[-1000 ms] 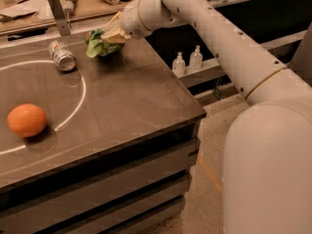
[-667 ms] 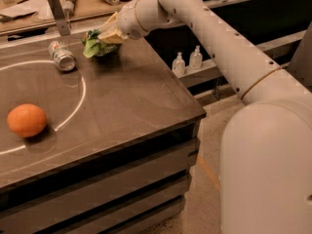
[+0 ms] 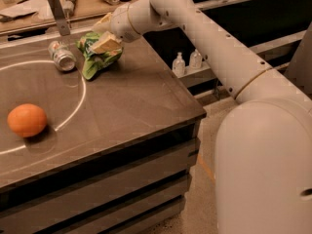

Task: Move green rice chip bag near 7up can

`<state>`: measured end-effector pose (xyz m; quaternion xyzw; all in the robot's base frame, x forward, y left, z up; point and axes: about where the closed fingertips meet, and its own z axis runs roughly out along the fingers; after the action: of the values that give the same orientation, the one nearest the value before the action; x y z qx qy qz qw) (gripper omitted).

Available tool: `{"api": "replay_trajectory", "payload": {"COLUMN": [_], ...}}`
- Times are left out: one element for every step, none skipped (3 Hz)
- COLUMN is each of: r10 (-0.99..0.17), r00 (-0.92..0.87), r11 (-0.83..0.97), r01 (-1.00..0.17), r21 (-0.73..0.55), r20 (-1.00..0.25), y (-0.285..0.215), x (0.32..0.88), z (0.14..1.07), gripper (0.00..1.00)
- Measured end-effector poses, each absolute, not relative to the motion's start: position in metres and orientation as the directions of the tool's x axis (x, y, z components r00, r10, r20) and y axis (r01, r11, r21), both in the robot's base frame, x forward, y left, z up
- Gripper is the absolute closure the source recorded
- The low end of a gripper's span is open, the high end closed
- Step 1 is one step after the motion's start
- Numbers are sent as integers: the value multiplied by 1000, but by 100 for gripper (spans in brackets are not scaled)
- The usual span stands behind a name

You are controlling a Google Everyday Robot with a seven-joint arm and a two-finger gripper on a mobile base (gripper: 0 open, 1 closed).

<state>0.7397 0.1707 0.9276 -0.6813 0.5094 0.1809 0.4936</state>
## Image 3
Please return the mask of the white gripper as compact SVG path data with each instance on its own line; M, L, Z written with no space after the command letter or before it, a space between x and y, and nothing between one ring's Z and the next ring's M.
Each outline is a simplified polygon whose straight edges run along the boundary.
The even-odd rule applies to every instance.
M131 23L130 6L130 3L123 4L118 7L113 14L106 14L93 25L92 31L103 33L91 46L93 53L103 54L105 52L118 50L121 48L120 39L125 42L133 42L140 37L140 34L135 31Z

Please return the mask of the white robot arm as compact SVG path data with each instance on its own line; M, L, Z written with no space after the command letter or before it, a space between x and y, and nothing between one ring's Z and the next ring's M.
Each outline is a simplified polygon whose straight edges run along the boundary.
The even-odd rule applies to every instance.
M238 103L215 141L219 234L312 234L312 100L198 10L192 0L138 0L94 26L132 42L177 26Z

